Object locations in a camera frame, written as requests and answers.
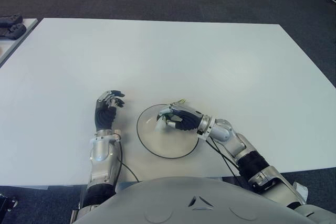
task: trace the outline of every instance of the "black cable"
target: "black cable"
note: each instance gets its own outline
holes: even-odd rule
[[[129,168],[125,163],[123,163],[123,162],[121,162],[121,164],[123,165],[123,166],[125,166],[126,168],[127,168],[127,170],[129,170],[130,172],[131,172],[131,174],[133,174],[133,176],[134,176],[134,178],[137,180],[136,182],[140,182],[139,180],[138,180],[138,177],[135,175],[135,173],[131,170],[131,168]]]
[[[229,164],[227,163],[226,159],[228,159],[218,148],[217,144],[215,143],[214,139],[212,137],[210,137],[210,139],[212,140],[212,142],[214,143],[214,145],[216,146],[217,150],[219,151],[220,155],[222,156],[225,164],[227,165],[227,167],[229,168],[230,172],[232,173],[232,175],[234,176],[234,178],[236,179],[236,181],[238,182],[238,184],[240,185],[241,188],[243,188],[243,186],[241,185],[240,181],[238,180],[237,176],[235,175],[235,173],[232,171],[231,167],[229,166]]]
[[[238,166],[237,166],[235,163],[233,163],[233,162],[231,161],[231,159],[229,159],[227,156],[225,156],[222,152],[216,150],[216,148],[215,148],[211,143],[209,143],[208,140],[206,140],[206,143],[207,143],[212,149],[214,149],[215,152],[217,152],[220,156],[222,156],[223,158],[225,158],[226,160],[228,160],[228,161],[230,162],[230,164],[232,164],[232,165],[238,170]]]
[[[120,139],[118,141],[119,143],[119,146],[120,146],[120,166],[119,166],[119,170],[118,170],[118,173],[117,173],[117,176],[116,178],[114,179],[114,183],[113,183],[113,187],[114,187],[114,192],[116,192],[115,188],[116,188],[116,185],[117,185],[117,182],[118,182],[118,179],[119,179],[119,175],[120,175],[120,171],[121,171],[121,166],[122,166],[122,146],[121,146],[121,142],[120,142]]]

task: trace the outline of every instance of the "white table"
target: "white table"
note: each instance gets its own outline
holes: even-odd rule
[[[336,166],[336,90],[279,25],[49,18],[0,69],[0,184],[87,183],[109,89],[126,94],[114,127],[139,179],[230,175],[205,143],[176,160],[141,145],[139,114],[181,98],[280,172]],[[123,168],[121,180],[134,179]]]
[[[20,45],[20,43],[29,35],[33,27],[36,25],[37,19],[35,18],[25,18],[23,24],[26,26],[26,32],[17,40],[0,40],[0,66],[2,62],[15,50],[15,48]]]

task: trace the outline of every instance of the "gray carpet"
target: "gray carpet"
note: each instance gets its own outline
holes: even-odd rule
[[[26,18],[40,20],[73,17],[280,24],[336,86],[336,5],[330,0],[0,0],[0,7],[2,15],[21,12]],[[336,212],[335,168],[285,177],[309,187],[309,203]],[[68,223],[80,188],[36,191],[0,187],[0,192],[20,199],[5,224]]]

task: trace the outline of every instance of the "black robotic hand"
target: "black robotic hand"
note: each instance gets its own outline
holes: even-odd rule
[[[189,131],[196,129],[203,117],[201,112],[196,111],[180,102],[174,102],[164,107],[158,114],[157,119],[164,116],[166,123],[170,127],[179,130]]]
[[[98,98],[94,117],[97,131],[112,128],[112,123],[116,118],[117,107],[122,108],[125,104],[118,97],[124,96],[125,95],[118,90],[109,90]]]

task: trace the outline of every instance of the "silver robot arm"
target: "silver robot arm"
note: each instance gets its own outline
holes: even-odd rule
[[[90,152],[92,171],[75,219],[81,218],[116,194],[115,186],[121,168],[118,159],[122,160],[122,147],[121,132],[112,130],[112,123],[117,107],[124,105],[118,97],[124,97],[124,94],[110,90],[104,92],[96,102],[96,133],[91,140],[93,147]]]
[[[306,204],[289,182],[228,121],[203,115],[178,102],[161,110],[158,117],[162,116],[166,117],[167,126],[181,130],[197,128],[200,139],[221,142],[254,192],[293,209]]]

